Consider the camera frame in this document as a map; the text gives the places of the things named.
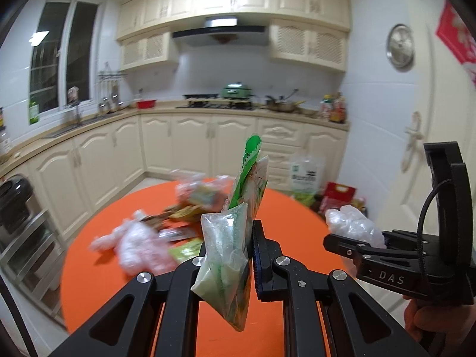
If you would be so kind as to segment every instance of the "red basket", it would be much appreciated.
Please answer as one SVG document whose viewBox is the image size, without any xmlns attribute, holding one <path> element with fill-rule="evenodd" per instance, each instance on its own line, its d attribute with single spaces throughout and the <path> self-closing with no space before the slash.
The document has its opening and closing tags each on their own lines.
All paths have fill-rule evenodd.
<svg viewBox="0 0 476 357">
<path fill-rule="evenodd" d="M 137 101 L 137 108 L 153 108 L 155 106 L 155 99 L 147 99 Z"/>
</svg>

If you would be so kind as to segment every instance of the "gas stove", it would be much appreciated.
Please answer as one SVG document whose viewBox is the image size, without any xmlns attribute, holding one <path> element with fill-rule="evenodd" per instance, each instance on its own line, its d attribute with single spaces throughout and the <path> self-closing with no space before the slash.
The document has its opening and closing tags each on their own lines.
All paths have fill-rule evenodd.
<svg viewBox="0 0 476 357">
<path fill-rule="evenodd" d="M 254 110 L 250 99 L 220 98 L 219 94 L 188 94 L 184 98 L 189 101 L 176 108 L 224 108 L 234 110 Z"/>
</svg>

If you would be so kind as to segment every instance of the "green pot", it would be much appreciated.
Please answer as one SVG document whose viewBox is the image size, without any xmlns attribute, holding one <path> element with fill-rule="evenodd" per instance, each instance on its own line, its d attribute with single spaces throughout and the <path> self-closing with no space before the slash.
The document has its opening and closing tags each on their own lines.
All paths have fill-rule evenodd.
<svg viewBox="0 0 476 357">
<path fill-rule="evenodd" d="M 251 97 L 251 88 L 240 82 L 231 83 L 221 89 L 220 96 L 231 99 L 249 99 Z"/>
</svg>

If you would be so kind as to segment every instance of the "hand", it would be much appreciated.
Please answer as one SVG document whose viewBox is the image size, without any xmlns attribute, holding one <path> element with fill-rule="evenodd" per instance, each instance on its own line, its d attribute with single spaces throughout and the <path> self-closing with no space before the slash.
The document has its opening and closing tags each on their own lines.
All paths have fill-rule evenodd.
<svg viewBox="0 0 476 357">
<path fill-rule="evenodd" d="M 420 342 L 423 331 L 446 333 L 442 356 L 450 356 L 464 341 L 476 321 L 476 305 L 425 306 L 411 299 L 404 312 L 405 330 Z"/>
</svg>

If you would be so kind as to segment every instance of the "range hood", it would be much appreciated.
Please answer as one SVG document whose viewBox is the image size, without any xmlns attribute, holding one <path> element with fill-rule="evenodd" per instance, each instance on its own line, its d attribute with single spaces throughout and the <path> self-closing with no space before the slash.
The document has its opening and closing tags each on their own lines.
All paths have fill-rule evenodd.
<svg viewBox="0 0 476 357">
<path fill-rule="evenodd" d="M 172 34 L 175 41 L 192 47 L 220 44 L 267 46 L 265 26 L 239 25 L 236 17 L 210 17 L 202 28 L 187 29 Z"/>
</svg>

